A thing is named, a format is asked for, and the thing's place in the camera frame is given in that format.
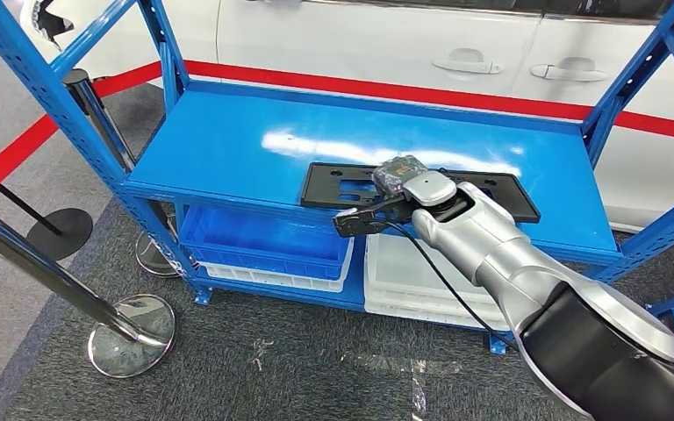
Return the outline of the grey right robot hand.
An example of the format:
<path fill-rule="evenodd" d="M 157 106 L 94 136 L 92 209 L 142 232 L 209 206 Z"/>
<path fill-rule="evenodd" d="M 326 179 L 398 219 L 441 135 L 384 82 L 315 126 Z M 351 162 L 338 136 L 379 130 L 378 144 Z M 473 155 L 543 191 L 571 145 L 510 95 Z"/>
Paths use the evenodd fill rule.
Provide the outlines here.
<path fill-rule="evenodd" d="M 402 193 L 402 186 L 428 171 L 428 167 L 413 155 L 396 156 L 377 166 L 371 174 L 376 190 L 385 197 Z"/>

